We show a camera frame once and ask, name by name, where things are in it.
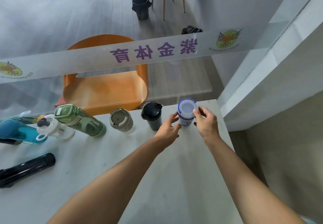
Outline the long black bottle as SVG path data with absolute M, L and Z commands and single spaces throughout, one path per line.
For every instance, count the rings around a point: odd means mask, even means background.
M 0 189 L 11 188 L 15 183 L 54 166 L 54 154 L 47 153 L 11 168 L 0 170 Z

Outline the person's left forearm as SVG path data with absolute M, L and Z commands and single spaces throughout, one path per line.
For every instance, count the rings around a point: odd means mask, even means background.
M 69 199 L 47 224 L 117 224 L 155 158 L 178 138 L 159 135 Z

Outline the black bag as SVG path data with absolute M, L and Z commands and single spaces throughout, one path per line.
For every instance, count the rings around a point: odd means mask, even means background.
M 201 33 L 201 32 L 203 32 L 202 29 L 189 25 L 188 27 L 182 29 L 181 35 Z

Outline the green water bottle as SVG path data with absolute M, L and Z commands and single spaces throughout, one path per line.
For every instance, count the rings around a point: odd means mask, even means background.
M 54 111 L 54 118 L 91 137 L 102 137 L 106 133 L 106 126 L 101 121 L 73 104 L 58 106 Z

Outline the clear bottle with white lid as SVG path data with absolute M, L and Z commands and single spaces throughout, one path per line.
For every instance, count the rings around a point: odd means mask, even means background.
M 37 122 L 37 142 L 45 141 L 49 136 L 68 140 L 75 134 L 75 129 L 62 124 L 54 115 L 46 115 Z

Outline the orange chair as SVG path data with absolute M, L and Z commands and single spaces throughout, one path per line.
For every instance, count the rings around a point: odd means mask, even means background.
M 148 65 L 135 71 L 90 77 L 63 76 L 62 96 L 56 107 L 74 104 L 89 115 L 109 114 L 117 108 L 138 109 L 149 94 Z

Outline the beige tumbler with lid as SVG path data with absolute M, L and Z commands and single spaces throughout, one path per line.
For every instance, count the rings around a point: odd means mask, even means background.
M 123 108 L 117 108 L 110 113 L 110 125 L 112 128 L 128 135 L 136 130 L 130 113 Z

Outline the person's right forearm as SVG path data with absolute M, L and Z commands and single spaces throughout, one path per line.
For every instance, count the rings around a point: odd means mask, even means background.
M 204 136 L 244 224 L 306 224 L 216 133 Z

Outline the white bottle with blue lid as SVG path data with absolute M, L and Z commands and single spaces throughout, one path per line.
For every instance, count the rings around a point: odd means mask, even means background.
M 193 110 L 198 110 L 198 104 L 190 98 L 182 99 L 177 105 L 177 113 L 179 116 L 179 123 L 183 127 L 188 127 L 191 125 L 192 121 L 195 118 Z

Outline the person's right hand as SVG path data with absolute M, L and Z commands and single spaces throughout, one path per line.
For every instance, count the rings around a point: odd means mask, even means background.
M 203 106 L 199 105 L 199 110 L 202 114 L 202 124 L 197 129 L 206 145 L 220 141 L 217 117 L 208 108 Z

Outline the teal water bottle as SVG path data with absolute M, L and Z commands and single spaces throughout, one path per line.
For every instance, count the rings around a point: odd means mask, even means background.
M 41 136 L 36 140 L 39 133 L 36 128 L 22 124 L 19 121 L 7 119 L 0 122 L 0 139 L 12 139 L 24 143 L 44 143 L 47 137 Z

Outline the person's left hand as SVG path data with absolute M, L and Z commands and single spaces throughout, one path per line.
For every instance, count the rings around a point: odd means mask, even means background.
M 161 143 L 163 149 L 170 146 L 178 137 L 178 133 L 172 132 L 173 123 L 179 120 L 178 113 L 172 113 L 161 125 L 154 138 Z

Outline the black tumbler with lid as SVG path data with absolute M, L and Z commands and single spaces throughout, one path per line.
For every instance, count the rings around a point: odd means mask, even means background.
M 141 111 L 141 117 L 146 120 L 153 131 L 158 131 L 162 125 L 162 107 L 163 105 L 157 102 L 146 103 Z

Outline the black trash bin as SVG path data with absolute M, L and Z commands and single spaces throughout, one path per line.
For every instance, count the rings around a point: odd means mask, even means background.
M 139 21 L 149 18 L 149 8 L 152 7 L 150 0 L 132 0 L 132 10 L 136 13 Z

